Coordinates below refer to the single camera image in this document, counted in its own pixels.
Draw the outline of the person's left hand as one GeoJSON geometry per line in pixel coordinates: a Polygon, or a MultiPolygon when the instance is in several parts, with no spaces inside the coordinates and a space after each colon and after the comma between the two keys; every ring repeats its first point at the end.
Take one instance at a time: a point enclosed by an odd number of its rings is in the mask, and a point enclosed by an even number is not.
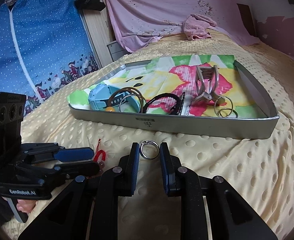
{"type": "Polygon", "coordinates": [[[30,199],[18,199],[16,207],[23,213],[31,213],[37,204],[37,200],[30,199]]]}

